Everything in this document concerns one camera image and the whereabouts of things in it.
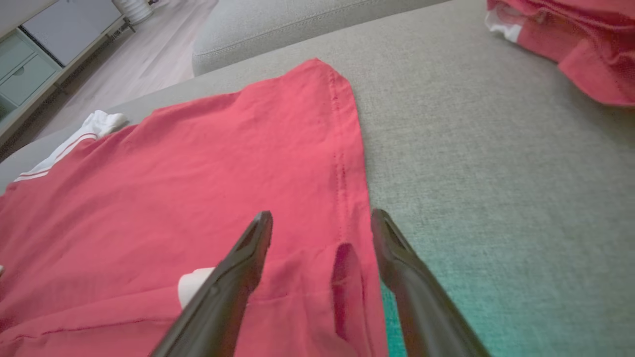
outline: sofa cushion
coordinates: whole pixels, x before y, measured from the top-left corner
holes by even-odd
[[[445,0],[220,0],[199,30],[194,75],[376,18]]]
[[[371,204],[391,214],[492,355],[633,354],[633,115],[492,36],[484,11],[453,0],[367,22],[107,112],[136,123],[318,57],[354,90]],[[13,178],[34,145],[67,136],[55,135],[10,158]],[[390,331],[398,321],[387,319]]]

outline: white ribbed basket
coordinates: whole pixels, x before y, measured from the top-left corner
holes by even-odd
[[[139,24],[152,16],[152,8],[146,0],[114,0],[114,2],[132,25]]]

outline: drawer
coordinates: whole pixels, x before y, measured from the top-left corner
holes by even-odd
[[[27,59],[33,50],[13,34],[0,43],[0,79]]]
[[[40,56],[35,56],[3,84],[0,84],[0,94],[15,105],[20,105],[53,73],[55,73],[54,68]]]

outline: wooden floor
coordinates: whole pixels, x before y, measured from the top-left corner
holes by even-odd
[[[30,140],[193,77],[192,43],[217,0],[161,0],[154,14],[126,30],[64,83],[68,95],[49,100],[31,120]]]

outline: red fabric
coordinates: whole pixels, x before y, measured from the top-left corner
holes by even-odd
[[[0,198],[0,355],[141,356],[274,216],[237,356],[387,354],[358,114],[319,60],[87,138]]]
[[[635,105],[635,1],[488,0],[527,18],[518,44],[558,68],[598,102]]]

